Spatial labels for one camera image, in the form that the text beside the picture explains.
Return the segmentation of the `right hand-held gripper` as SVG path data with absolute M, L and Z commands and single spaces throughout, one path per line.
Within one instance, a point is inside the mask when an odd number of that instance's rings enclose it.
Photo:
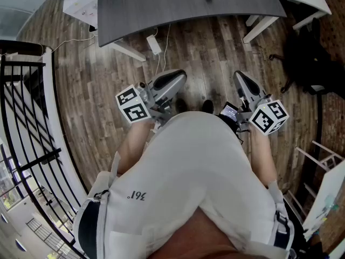
M 289 114 L 280 100 L 273 100 L 271 94 L 266 95 L 263 87 L 252 77 L 242 71 L 233 75 L 237 93 L 243 102 L 237 111 L 239 128 L 250 130 L 249 124 L 263 135 L 277 131 L 289 118 Z

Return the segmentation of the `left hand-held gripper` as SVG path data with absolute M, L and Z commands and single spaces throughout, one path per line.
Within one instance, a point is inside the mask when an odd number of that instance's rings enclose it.
M 164 125 L 172 117 L 171 101 L 187 80 L 182 69 L 157 74 L 148 84 L 130 85 L 115 96 L 118 108 L 129 124 L 153 119 Z

